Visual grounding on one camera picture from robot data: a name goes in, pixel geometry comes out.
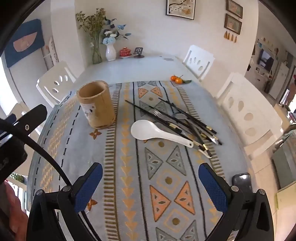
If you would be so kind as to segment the person's left hand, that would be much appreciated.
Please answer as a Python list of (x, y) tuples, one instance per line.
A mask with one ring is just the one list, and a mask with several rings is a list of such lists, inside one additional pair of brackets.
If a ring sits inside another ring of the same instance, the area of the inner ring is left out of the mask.
[(1, 240), (26, 240), (28, 216), (11, 185), (1, 184)]

